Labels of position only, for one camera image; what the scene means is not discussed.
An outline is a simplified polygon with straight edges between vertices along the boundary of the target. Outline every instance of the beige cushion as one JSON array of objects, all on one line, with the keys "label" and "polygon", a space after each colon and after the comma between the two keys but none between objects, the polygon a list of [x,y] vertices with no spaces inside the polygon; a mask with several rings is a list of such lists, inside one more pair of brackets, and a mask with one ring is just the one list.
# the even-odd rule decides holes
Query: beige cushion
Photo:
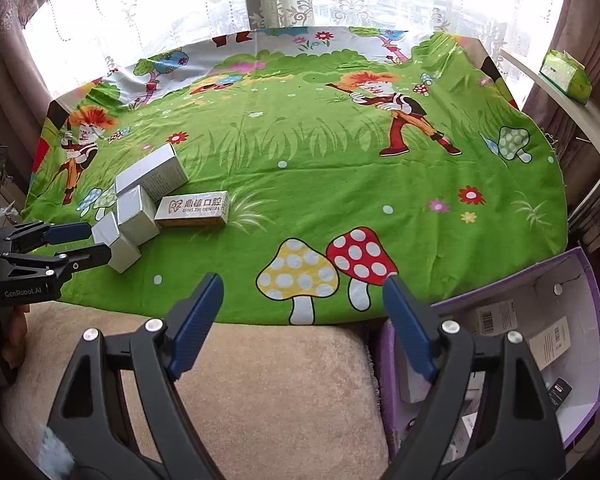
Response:
[{"label": "beige cushion", "polygon": [[[32,306],[27,359],[3,408],[5,426],[30,457],[82,332],[131,332],[145,319],[56,302]],[[159,460],[133,375],[124,374],[139,447]],[[366,347],[349,330],[215,324],[176,387],[228,480],[367,480],[387,466]]]}]

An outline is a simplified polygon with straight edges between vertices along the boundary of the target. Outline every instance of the cartoon face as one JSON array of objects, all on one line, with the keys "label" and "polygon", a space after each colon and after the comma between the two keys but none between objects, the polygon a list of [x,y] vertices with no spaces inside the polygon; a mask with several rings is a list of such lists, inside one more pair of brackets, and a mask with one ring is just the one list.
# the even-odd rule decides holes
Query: cartoon face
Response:
[{"label": "cartoon face", "polygon": [[369,81],[358,86],[374,95],[391,95],[395,93],[394,86],[385,81]]},{"label": "cartoon face", "polygon": [[104,130],[90,124],[80,125],[80,134],[78,135],[78,144],[89,144],[96,142],[103,134]]}]

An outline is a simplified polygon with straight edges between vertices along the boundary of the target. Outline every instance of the red mushroom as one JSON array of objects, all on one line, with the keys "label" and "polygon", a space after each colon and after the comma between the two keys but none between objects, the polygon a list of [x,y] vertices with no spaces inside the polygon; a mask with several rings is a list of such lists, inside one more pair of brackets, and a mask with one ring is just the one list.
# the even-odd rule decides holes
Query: red mushroom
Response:
[{"label": "red mushroom", "polygon": [[326,256],[340,272],[351,278],[349,301],[361,312],[371,306],[368,285],[380,286],[388,276],[398,273],[378,236],[368,227],[356,227],[332,240]]},{"label": "red mushroom", "polygon": [[424,97],[429,96],[429,88],[427,88],[427,85],[416,85],[413,87],[413,91],[416,92],[416,94],[424,95]]}]

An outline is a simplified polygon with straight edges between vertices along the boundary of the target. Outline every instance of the green tissue pack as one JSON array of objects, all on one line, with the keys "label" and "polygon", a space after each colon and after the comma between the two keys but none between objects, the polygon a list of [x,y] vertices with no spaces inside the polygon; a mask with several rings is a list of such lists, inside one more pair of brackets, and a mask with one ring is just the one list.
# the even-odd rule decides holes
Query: green tissue pack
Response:
[{"label": "green tissue pack", "polygon": [[591,81],[584,65],[567,51],[550,50],[544,56],[540,73],[556,85],[563,94],[585,105],[591,95]]}]

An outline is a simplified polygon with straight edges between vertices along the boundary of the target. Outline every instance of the open storage box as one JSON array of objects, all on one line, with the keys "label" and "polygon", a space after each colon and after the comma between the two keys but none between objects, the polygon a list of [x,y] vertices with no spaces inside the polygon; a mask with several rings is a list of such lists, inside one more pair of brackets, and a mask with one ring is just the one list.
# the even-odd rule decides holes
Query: open storage box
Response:
[{"label": "open storage box", "polygon": [[[559,284],[556,294],[554,286]],[[600,292],[593,270],[581,248],[535,264],[528,269],[472,292],[433,305],[439,316],[453,317],[461,325],[472,310],[498,301],[513,300],[517,330],[528,340],[563,316],[567,317],[571,347],[542,370],[547,387],[558,377],[572,387],[558,409],[558,424],[568,446],[600,406]],[[382,327],[377,359],[382,421],[394,457],[406,437],[408,425],[422,402],[408,403],[400,397],[396,366],[403,352],[391,321]]]}]

